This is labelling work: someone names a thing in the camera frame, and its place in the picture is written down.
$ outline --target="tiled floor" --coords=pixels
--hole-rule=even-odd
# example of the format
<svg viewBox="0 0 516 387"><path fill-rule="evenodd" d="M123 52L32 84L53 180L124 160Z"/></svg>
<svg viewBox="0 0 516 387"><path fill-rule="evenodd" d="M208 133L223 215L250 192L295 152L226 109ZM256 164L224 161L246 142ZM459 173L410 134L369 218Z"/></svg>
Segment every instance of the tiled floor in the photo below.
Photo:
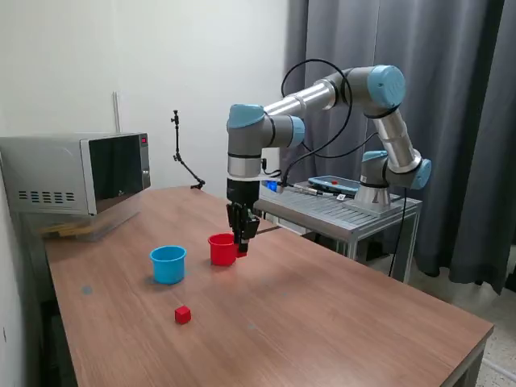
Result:
<svg viewBox="0 0 516 387"><path fill-rule="evenodd" d="M509 270L516 262L516 246L510 254ZM389 260L378 260L372 267L387 272ZM516 373L516 293L504 289L501 296L490 285L453 284L447 279L447 270L441 270L438 278L431 278L412 268L410 284L446 302L476 314L495 324L485 351L485 357L507 371ZM516 387L516 383L482 365L477 386Z"/></svg>

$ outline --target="gray curtain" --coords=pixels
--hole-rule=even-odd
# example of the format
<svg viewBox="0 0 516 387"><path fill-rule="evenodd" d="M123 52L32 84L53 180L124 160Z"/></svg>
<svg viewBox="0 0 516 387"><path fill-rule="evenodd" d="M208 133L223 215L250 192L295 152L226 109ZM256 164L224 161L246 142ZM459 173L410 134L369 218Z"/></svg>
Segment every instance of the gray curtain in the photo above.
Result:
<svg viewBox="0 0 516 387"><path fill-rule="evenodd" d="M452 281L486 281L501 292L516 227L516 2L503 0L293 0L287 67L310 57L342 69L396 65L405 74L401 112L433 172L423 191L416 262L429 275L449 267ZM292 92L331 73L308 64ZM306 120L309 146L324 144L346 108ZM325 154L353 148L374 131L355 108L348 129ZM381 148L377 139L367 149ZM282 164L305 152L285 152ZM335 174L357 179L362 152L309 158L291 180Z"/></svg>

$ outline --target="red cube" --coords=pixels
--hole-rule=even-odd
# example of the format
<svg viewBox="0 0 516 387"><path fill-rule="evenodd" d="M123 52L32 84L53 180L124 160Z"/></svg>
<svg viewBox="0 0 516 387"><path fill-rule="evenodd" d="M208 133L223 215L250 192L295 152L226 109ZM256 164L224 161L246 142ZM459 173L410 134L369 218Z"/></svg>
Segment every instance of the red cube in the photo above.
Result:
<svg viewBox="0 0 516 387"><path fill-rule="evenodd" d="M176 323L186 324L192 318L192 313L187 306L183 305L176 309Z"/></svg>

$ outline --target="wooden board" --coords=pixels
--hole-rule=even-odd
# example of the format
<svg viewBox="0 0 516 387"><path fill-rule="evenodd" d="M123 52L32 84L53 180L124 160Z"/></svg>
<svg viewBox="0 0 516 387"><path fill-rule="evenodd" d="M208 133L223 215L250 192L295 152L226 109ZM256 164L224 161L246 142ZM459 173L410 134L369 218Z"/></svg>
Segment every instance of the wooden board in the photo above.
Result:
<svg viewBox="0 0 516 387"><path fill-rule="evenodd" d="M212 267L227 228L223 200L162 189L97 243L46 243L81 387L437 386L493 329L286 230ZM178 285L152 281L164 244L188 251Z"/></svg>

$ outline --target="microwave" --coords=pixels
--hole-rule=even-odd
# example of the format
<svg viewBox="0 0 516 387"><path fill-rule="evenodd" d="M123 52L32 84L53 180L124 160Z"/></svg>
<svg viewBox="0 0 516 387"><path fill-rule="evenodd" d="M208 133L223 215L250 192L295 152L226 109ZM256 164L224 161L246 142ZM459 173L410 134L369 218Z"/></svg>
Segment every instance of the microwave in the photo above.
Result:
<svg viewBox="0 0 516 387"><path fill-rule="evenodd" d="M0 138L11 210L96 215L150 187L147 133Z"/></svg>

